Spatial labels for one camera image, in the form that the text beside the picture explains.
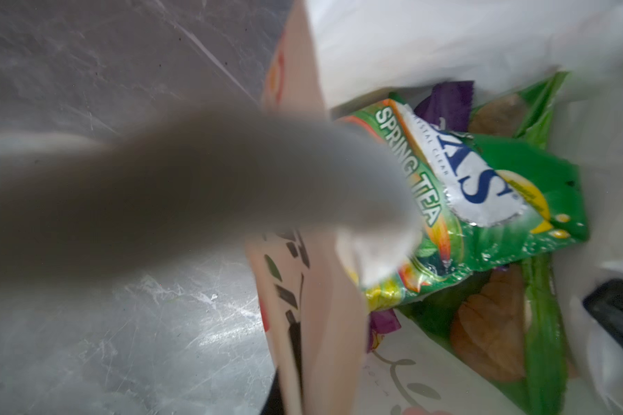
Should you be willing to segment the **green Lays chips bag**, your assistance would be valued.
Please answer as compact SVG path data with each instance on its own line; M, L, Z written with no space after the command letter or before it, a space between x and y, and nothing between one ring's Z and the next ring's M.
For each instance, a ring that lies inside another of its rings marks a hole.
M558 72L472 110L474 147L534 217L494 236L475 231L479 252L505 263L401 309L527 414L563 409L569 364L551 254L588 238L577 169L547 150L566 79Z

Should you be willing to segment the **green lemon candy bag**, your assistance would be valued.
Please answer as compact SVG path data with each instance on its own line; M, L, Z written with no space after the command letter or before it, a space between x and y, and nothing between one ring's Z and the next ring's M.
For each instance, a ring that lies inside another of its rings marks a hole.
M444 131L397 96L343 122L389 147L421 215L415 250L365 290L371 311L589 237L578 169L546 150L522 139Z

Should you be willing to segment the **purple grape candy bag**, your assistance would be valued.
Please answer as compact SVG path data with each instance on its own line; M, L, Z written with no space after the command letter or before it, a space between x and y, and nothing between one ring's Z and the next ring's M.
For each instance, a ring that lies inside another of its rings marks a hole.
M467 132L473 101L473 81L448 81L437 84L430 95L415 108L414 114L441 129ZM369 350L378 348L382 339L401 328L392 307L370 315Z

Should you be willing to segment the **white floral paper bag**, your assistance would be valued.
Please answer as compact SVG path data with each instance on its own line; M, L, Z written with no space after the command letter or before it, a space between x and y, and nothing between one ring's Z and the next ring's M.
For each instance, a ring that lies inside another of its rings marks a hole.
M623 350L581 306L623 271L623 1L0 1L0 130L117 140L216 94L256 102L278 42L316 52L331 107L450 78L486 101L569 70L550 148L581 169L593 237L555 259L581 371L565 411L623 414ZM280 362L268 253L0 296L0 414L258 413Z

